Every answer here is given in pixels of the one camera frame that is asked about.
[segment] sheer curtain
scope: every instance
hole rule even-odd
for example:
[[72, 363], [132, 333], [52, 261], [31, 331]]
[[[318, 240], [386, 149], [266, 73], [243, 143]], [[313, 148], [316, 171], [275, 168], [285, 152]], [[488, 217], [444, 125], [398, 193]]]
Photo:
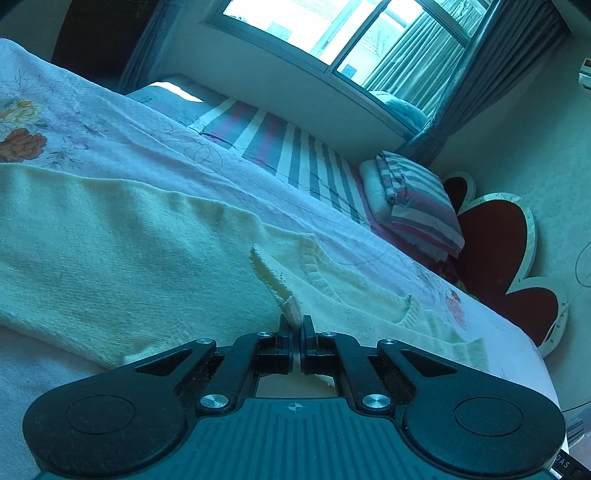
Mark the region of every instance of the sheer curtain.
[[[483, 17], [470, 0], [439, 3], [469, 35]], [[431, 117], [463, 50], [447, 30], [423, 12], [406, 28], [363, 88], [392, 93]]]

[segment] flower-shaped decoration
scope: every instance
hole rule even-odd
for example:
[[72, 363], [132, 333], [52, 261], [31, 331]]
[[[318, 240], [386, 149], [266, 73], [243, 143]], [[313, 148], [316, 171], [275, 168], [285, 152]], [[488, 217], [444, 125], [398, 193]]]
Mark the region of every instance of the flower-shaped decoration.
[[529, 277], [535, 258], [534, 217], [524, 200], [510, 193], [474, 199], [465, 172], [444, 179], [466, 245], [453, 264], [468, 292], [520, 327], [548, 355], [564, 333], [564, 287], [551, 278]]

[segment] flower pattern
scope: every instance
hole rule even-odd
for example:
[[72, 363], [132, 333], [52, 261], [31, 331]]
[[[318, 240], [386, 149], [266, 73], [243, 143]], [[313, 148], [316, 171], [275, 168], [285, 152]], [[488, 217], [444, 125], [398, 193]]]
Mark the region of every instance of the flower pattern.
[[26, 128], [17, 128], [0, 142], [0, 163], [33, 160], [43, 153], [47, 138], [40, 134], [30, 134]]

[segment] striped mattress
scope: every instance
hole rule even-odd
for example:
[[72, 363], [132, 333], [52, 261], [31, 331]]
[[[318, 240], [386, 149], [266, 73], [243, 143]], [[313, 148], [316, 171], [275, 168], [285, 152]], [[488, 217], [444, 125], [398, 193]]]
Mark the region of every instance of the striped mattress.
[[294, 124], [183, 75], [155, 82], [127, 96], [370, 228], [349, 164]]

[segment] pillow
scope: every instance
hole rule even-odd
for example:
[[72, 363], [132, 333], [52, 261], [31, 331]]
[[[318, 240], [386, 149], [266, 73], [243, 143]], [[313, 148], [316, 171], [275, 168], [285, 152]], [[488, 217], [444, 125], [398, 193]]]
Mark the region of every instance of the pillow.
[[415, 107], [412, 103], [408, 103], [391, 93], [380, 91], [370, 93], [399, 116], [403, 117], [409, 124], [417, 129], [417, 131], [421, 131], [429, 121], [427, 115], [425, 115], [420, 108]]
[[382, 185], [382, 180], [379, 175], [378, 166], [374, 158], [371, 160], [364, 161], [359, 166], [359, 174], [363, 180], [363, 189], [365, 196], [368, 201], [369, 209], [374, 215], [375, 220], [387, 228], [393, 231], [403, 240], [409, 244], [417, 247], [421, 252], [432, 258], [435, 262], [443, 262], [447, 259], [447, 253], [434, 247], [429, 241], [425, 241], [417, 235], [413, 235], [412, 232], [408, 233], [402, 229], [396, 231], [390, 228], [390, 218], [392, 215], [392, 205], [388, 203], [386, 198], [386, 190]]
[[418, 163], [391, 152], [378, 154], [376, 163], [392, 205], [389, 228], [421, 238], [457, 258], [464, 237], [441, 180]]

